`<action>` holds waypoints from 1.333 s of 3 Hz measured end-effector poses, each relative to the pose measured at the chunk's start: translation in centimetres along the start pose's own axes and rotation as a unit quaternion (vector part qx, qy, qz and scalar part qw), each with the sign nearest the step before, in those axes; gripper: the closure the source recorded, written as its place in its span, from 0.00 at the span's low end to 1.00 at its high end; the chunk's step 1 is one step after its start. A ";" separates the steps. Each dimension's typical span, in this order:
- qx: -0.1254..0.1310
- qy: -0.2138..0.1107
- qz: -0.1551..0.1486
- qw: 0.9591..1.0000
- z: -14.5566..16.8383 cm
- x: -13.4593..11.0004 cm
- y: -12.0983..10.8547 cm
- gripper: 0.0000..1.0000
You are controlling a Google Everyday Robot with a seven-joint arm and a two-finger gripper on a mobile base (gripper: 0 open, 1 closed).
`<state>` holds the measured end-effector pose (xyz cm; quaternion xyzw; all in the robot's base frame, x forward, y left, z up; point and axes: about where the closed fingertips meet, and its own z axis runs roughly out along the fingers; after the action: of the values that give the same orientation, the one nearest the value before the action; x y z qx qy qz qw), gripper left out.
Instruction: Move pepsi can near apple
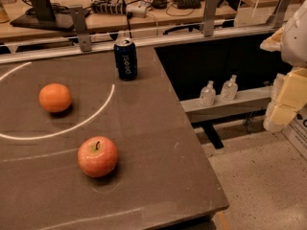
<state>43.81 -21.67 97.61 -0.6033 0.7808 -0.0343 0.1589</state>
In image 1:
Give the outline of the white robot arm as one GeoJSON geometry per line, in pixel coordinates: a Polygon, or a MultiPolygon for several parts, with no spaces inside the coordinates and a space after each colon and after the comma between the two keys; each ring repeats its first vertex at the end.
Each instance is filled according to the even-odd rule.
{"type": "Polygon", "coordinates": [[[279,132],[307,104],[307,1],[260,48],[279,51],[281,59],[292,66],[287,75],[276,76],[265,114],[265,130],[279,132]]]}

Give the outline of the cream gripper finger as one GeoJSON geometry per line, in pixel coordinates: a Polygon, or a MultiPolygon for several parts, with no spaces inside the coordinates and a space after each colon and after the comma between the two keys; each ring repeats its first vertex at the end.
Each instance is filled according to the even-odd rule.
{"type": "Polygon", "coordinates": [[[284,28],[278,29],[273,35],[269,36],[260,44],[260,48],[268,52],[280,51],[283,33],[284,28]]]}
{"type": "Polygon", "coordinates": [[[281,131],[306,104],[307,69],[294,67],[287,75],[277,74],[265,114],[265,130],[281,131]]]}

